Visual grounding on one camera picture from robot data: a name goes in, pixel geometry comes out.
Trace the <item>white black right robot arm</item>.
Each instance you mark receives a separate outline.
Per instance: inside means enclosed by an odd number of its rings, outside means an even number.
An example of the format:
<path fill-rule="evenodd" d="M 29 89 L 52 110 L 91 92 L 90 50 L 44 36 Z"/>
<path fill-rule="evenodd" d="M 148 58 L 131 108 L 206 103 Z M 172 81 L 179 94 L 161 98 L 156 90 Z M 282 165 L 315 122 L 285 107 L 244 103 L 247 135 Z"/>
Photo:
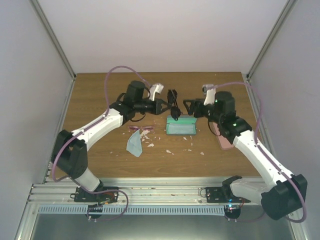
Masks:
<path fill-rule="evenodd" d="M 220 135 L 250 161 L 264 181 L 256 185 L 238 176 L 228 179 L 221 190 L 223 200 L 232 203 L 237 198 L 245 198 L 261 205 L 273 220 L 302 209 L 302 217 L 297 222 L 306 219 L 307 179 L 302 174 L 293 174 L 266 149 L 247 121 L 237 116 L 235 99 L 230 92 L 208 90 L 204 99 L 185 99 L 183 105 L 188 115 L 216 123 Z"/>

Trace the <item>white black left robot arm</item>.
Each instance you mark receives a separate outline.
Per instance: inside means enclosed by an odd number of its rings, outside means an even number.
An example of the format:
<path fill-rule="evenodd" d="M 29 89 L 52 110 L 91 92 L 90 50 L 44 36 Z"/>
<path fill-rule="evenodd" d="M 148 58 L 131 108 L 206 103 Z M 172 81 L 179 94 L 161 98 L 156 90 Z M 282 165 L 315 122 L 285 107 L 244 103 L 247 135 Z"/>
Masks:
<path fill-rule="evenodd" d="M 105 112 L 88 124 L 73 130 L 62 130 L 57 135 L 52 151 L 51 176 L 57 182 L 56 169 L 84 188 L 86 197 L 98 202 L 103 197 L 102 182 L 88 166 L 88 151 L 111 131 L 132 121 L 137 113 L 160 115 L 170 104 L 157 98 L 164 86 L 160 83 L 147 87 L 143 82 L 132 81 L 125 93 L 119 95 Z"/>

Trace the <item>black sunglasses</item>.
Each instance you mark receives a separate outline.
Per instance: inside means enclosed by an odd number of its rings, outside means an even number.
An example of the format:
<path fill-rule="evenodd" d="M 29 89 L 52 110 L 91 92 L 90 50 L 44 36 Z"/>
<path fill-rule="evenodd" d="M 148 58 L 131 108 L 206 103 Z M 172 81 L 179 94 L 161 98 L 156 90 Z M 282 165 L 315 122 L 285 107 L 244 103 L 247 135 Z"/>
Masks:
<path fill-rule="evenodd" d="M 170 115 L 175 120 L 178 121 L 182 112 L 178 106 L 178 92 L 175 89 L 169 89 L 167 92 L 167 102 L 170 104 Z"/>

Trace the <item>light blue cleaning cloth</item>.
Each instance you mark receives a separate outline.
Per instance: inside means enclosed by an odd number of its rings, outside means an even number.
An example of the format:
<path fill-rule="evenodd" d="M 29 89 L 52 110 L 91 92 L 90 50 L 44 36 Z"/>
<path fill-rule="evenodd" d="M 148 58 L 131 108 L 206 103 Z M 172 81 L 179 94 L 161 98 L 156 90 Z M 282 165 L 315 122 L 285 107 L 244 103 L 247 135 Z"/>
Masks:
<path fill-rule="evenodd" d="M 135 157 L 140 157 L 143 152 L 140 131 L 135 131 L 128 139 L 126 150 Z"/>

